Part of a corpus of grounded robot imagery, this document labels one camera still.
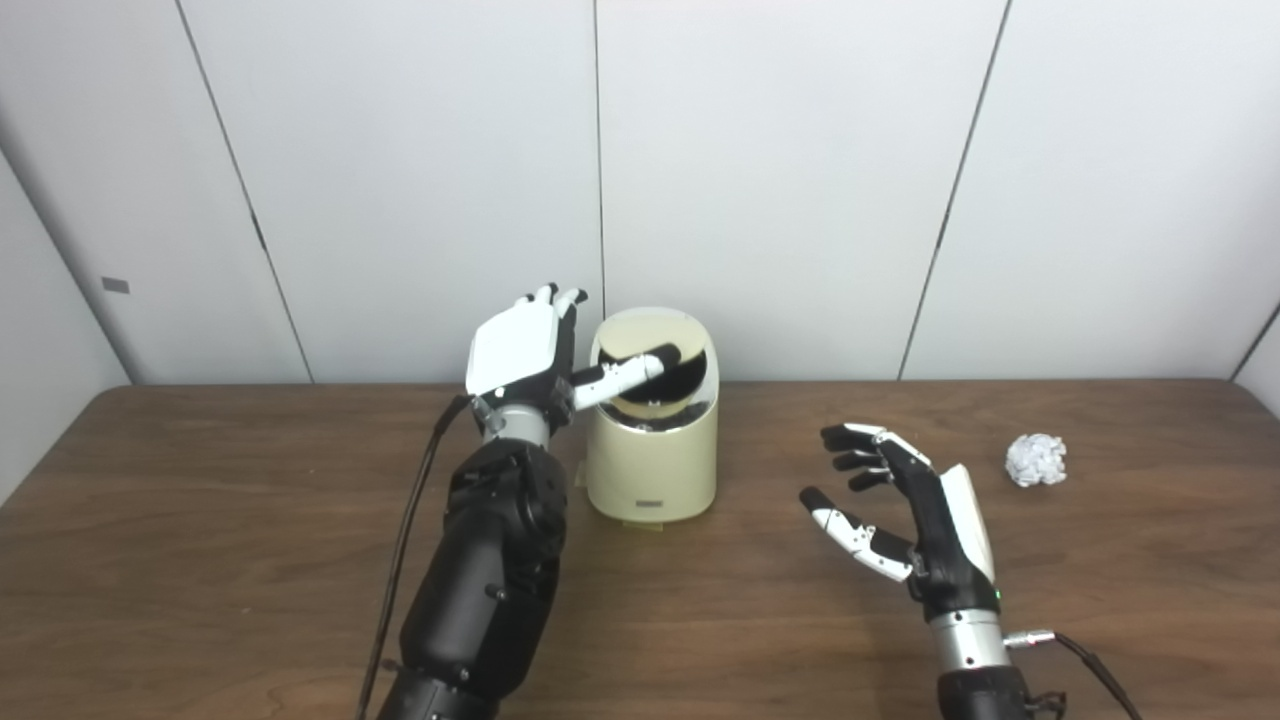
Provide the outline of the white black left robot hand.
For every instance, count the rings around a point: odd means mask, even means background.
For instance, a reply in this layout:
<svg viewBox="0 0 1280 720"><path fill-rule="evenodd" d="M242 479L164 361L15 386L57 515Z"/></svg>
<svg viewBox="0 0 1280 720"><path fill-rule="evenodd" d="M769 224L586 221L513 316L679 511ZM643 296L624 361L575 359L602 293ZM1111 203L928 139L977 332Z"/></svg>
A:
<svg viewBox="0 0 1280 720"><path fill-rule="evenodd" d="M663 343L577 369L577 310L586 299L584 290L548 283L475 331L465 389L486 439L547 448L576 413L655 380L681 363L678 346Z"/></svg>

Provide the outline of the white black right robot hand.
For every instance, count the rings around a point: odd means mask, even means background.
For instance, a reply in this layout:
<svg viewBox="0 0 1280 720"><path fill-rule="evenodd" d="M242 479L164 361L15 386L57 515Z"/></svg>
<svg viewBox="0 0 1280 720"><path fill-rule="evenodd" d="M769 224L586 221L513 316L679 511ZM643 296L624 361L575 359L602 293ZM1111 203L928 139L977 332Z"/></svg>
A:
<svg viewBox="0 0 1280 720"><path fill-rule="evenodd" d="M832 465L850 473L852 492L893 487L909 503L909 539L845 512L815 487L800 502L812 520L858 562L908 587L925 620L966 611L998 614L1000 593L986 521L968 470L937 471L906 439L884 427L840 423L820 429Z"/></svg>

